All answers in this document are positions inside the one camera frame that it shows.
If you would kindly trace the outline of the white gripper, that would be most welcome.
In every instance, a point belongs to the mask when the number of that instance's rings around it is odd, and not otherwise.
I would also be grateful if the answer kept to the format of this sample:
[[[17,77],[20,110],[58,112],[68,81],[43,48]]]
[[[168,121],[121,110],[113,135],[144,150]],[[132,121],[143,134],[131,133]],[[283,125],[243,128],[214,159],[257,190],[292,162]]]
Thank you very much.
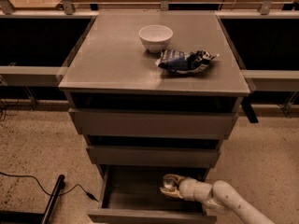
[[[160,188],[160,191],[162,194],[172,197],[172,198],[180,198],[185,201],[195,201],[194,198],[194,190],[195,185],[197,183],[196,179],[193,178],[185,178],[185,176],[182,175],[174,175],[174,174],[168,174],[164,176],[164,179],[166,177],[172,177],[176,184],[179,185],[178,188]]]

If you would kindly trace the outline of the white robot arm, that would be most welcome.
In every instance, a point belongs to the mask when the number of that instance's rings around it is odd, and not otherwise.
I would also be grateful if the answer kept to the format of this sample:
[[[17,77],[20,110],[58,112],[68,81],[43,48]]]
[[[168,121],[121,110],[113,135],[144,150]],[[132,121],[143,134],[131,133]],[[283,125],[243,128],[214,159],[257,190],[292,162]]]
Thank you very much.
[[[208,184],[191,177],[168,174],[163,177],[160,191],[173,198],[199,202],[219,214],[232,211],[244,224],[275,224],[243,199],[229,183],[222,180]]]

